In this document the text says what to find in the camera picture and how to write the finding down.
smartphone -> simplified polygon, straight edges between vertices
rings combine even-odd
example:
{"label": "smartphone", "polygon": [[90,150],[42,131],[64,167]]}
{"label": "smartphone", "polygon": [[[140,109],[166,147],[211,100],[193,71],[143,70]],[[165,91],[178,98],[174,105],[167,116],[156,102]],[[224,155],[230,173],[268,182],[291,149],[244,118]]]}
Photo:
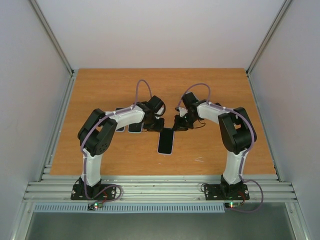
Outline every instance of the smartphone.
{"label": "smartphone", "polygon": [[164,155],[172,154],[174,146],[175,131],[172,128],[163,128],[159,134],[158,153]]}
{"label": "smartphone", "polygon": [[134,133],[134,134],[141,133],[142,132],[142,127],[143,127],[143,122],[132,123],[128,127],[128,132],[129,133]]}
{"label": "smartphone", "polygon": [[[115,110],[120,110],[120,109],[124,109],[123,107],[117,107]],[[123,133],[125,131],[125,127],[120,127],[118,130],[115,130],[116,132],[120,132]]]}

wooden tabletop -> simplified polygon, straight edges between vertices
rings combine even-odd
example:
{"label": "wooden tabletop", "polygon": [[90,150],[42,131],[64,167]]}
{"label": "wooden tabletop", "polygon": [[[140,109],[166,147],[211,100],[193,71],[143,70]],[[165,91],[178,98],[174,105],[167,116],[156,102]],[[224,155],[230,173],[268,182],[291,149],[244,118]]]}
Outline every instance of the wooden tabletop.
{"label": "wooden tabletop", "polygon": [[[128,107],[135,100],[136,83],[148,81],[152,94],[166,104],[164,126],[172,128],[175,107],[185,90],[196,83],[211,87],[211,102],[229,108],[244,107],[257,134],[257,141],[248,154],[245,174],[274,174],[274,165],[259,119],[247,76],[243,69],[219,68],[156,68],[156,69],[80,69],[64,120],[54,156],[52,175],[80,175],[83,158],[78,131],[91,112],[100,108],[113,111]],[[205,99],[208,90],[196,86],[192,92]],[[149,92],[140,84],[139,101],[148,101]],[[172,155],[157,153],[159,133],[116,132],[104,153],[102,175],[220,175],[224,172],[227,150],[219,126],[205,120],[199,129],[175,132]]]}

black mounting bracket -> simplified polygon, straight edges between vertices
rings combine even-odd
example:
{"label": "black mounting bracket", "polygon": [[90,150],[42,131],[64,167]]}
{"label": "black mounting bracket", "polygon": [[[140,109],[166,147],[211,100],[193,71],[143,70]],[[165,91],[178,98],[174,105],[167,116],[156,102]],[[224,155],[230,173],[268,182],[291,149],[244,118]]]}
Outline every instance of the black mounting bracket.
{"label": "black mounting bracket", "polygon": [[221,200],[228,200],[228,201],[236,201],[236,200],[249,200],[249,191],[246,184],[242,184],[237,191],[230,192],[228,196],[225,196],[221,189],[220,184],[203,184],[201,190],[204,192],[205,200],[207,201],[221,201]]}
{"label": "black mounting bracket", "polygon": [[101,192],[104,188],[111,186],[112,184],[101,184],[101,180],[94,186],[86,186],[88,197],[91,199],[86,198],[85,194],[85,183],[81,177],[75,182],[72,187],[71,192],[71,200],[77,201],[88,201],[88,200],[95,200],[95,201],[103,201],[103,200],[113,200],[117,194],[116,187],[109,187],[107,188],[104,193],[96,196],[99,192]]}

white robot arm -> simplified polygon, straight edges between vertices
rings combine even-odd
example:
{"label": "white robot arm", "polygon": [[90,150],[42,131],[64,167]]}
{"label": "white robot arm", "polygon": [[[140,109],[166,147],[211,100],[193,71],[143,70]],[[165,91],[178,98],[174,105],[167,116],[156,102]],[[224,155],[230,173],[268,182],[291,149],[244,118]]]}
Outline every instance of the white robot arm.
{"label": "white robot arm", "polygon": [[[114,129],[120,129],[125,126],[128,126],[130,124],[137,124],[143,121],[145,112],[139,107],[131,105],[127,110],[121,112],[121,110],[118,111],[106,111],[105,115],[110,115],[109,117],[112,120],[115,120],[116,127]],[[103,146],[105,146],[106,143],[102,144],[98,150],[100,150],[97,155],[92,156],[86,148],[83,149],[85,152],[84,159],[86,158],[86,161],[84,162],[86,169],[86,173],[84,173],[84,169],[82,170],[81,178],[84,181],[85,180],[85,174],[86,174],[86,184],[88,186],[94,186],[101,180],[100,175],[100,167],[101,167],[101,160],[103,157],[103,153],[99,154],[100,152],[104,152],[106,149],[102,149]]]}
{"label": "white robot arm", "polygon": [[[243,187],[241,176],[244,170],[249,147],[252,142],[250,129],[253,131],[254,141],[257,135],[250,122],[249,116],[243,107],[228,111],[227,108],[219,103],[213,104],[205,100],[199,101],[192,92],[182,96],[182,101],[186,107],[176,109],[179,115],[174,117],[174,131],[186,131],[193,129],[194,122],[208,119],[219,124],[222,142],[227,149],[227,158],[225,170],[221,176],[220,188],[224,198],[237,194],[238,190]],[[249,126],[238,117],[244,117]]]}
{"label": "white robot arm", "polygon": [[165,124],[164,118],[161,118],[165,111],[166,105],[157,96],[116,111],[104,112],[99,108],[95,109],[78,133],[83,153],[83,171],[73,185],[71,199],[90,200],[95,196],[103,197],[101,193],[106,188],[101,184],[101,160],[115,131],[130,124],[143,123],[145,130],[160,132]]}

white wall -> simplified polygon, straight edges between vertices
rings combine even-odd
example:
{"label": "white wall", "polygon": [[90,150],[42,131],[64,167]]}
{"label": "white wall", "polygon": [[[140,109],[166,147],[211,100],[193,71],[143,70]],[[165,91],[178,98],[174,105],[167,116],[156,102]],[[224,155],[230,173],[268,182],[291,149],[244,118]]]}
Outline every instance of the white wall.
{"label": "white wall", "polygon": [[78,68],[247,68],[283,0],[38,0]]}
{"label": "white wall", "polygon": [[0,1],[0,239],[36,181],[68,72],[27,0]]}
{"label": "white wall", "polygon": [[252,73],[267,135],[292,181],[314,240],[320,236],[320,1],[293,1]]}

